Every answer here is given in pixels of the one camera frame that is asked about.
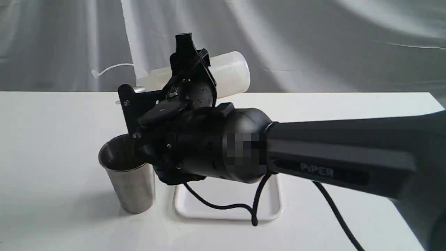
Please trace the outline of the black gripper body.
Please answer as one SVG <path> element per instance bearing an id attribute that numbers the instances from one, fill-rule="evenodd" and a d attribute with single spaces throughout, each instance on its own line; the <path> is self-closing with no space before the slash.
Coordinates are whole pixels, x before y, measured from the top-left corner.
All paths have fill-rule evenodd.
<path id="1" fill-rule="evenodd" d="M 153 165 L 165 184 L 202 181 L 207 177 L 236 180 L 228 161 L 231 103 L 216 105 L 216 83 L 170 82 L 166 99 L 138 119 L 142 126 L 160 124 L 164 138 L 134 138 L 134 153 Z"/>

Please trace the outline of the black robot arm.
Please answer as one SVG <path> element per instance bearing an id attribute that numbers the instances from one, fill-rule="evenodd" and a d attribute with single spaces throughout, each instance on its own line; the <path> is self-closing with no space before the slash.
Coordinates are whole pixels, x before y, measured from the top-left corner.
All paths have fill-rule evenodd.
<path id="1" fill-rule="evenodd" d="M 206 49 L 192 34 L 175 36 L 171 78 L 161 89 L 118 96 L 133 141 L 133 153 L 153 165 L 161 182 L 187 185 L 207 177 L 252 184 L 260 181 L 253 206 L 245 208 L 257 226 L 261 191 L 271 175 L 283 173 L 313 181 L 345 234 L 363 250 L 323 183 L 393 200 L 426 251 L 445 250 L 446 114 L 380 119 L 272 121 L 256 108 L 215 105 L 217 84 Z"/>

